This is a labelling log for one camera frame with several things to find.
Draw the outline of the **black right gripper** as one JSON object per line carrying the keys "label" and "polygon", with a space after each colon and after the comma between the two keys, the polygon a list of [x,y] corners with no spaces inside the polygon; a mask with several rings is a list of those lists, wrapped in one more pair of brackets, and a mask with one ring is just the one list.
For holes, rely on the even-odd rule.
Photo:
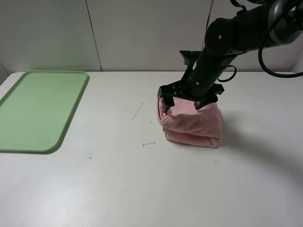
{"label": "black right gripper", "polygon": [[224,59],[202,59],[197,65],[195,63],[194,59],[184,59],[187,69],[181,80],[159,88],[163,113],[175,106],[173,97],[200,100],[194,103],[195,109],[199,110],[216,103],[217,95],[224,92],[223,86],[215,83],[224,71]]}

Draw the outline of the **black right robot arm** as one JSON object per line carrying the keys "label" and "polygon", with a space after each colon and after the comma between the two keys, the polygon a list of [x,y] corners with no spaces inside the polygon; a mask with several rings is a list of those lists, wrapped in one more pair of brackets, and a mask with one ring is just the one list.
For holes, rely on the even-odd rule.
{"label": "black right robot arm", "polygon": [[277,78],[263,61],[265,48],[294,42],[303,31],[303,3],[300,0],[258,0],[256,7],[240,11],[231,19],[218,18],[210,24],[201,51],[181,51],[187,69],[181,80],[159,88],[160,110],[166,113],[174,106],[174,98],[189,100],[195,109],[215,103],[222,94],[221,74],[232,66],[239,55],[258,51],[261,68]]}

